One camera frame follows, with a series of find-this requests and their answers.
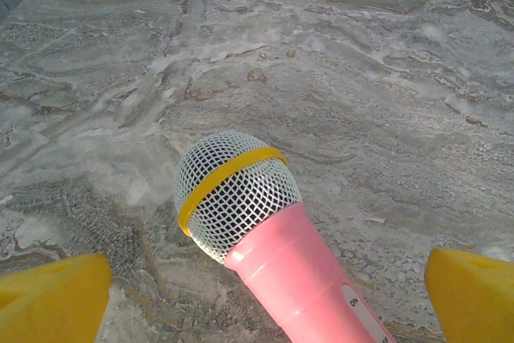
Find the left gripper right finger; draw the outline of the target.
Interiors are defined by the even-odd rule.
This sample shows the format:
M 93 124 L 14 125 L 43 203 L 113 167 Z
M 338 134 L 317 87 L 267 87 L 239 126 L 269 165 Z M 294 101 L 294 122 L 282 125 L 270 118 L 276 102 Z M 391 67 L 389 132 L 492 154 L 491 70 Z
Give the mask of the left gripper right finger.
M 424 282 L 446 343 L 514 343 L 514 263 L 435 248 Z

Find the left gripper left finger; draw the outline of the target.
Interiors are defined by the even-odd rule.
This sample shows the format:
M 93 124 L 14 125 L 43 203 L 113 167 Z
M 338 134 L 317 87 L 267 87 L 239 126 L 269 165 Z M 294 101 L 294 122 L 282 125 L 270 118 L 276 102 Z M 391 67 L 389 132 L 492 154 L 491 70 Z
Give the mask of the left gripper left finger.
M 0 343 L 95 343 L 111 282 L 103 254 L 0 276 Z

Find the pink toy microphone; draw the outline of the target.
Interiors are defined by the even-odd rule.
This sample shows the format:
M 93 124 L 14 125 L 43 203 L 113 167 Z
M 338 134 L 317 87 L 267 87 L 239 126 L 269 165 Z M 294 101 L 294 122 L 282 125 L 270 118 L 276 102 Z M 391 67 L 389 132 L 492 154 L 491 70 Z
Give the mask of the pink toy microphone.
M 285 156 L 235 130 L 180 161 L 178 224 L 235 271 L 291 343 L 396 343 L 310 221 Z

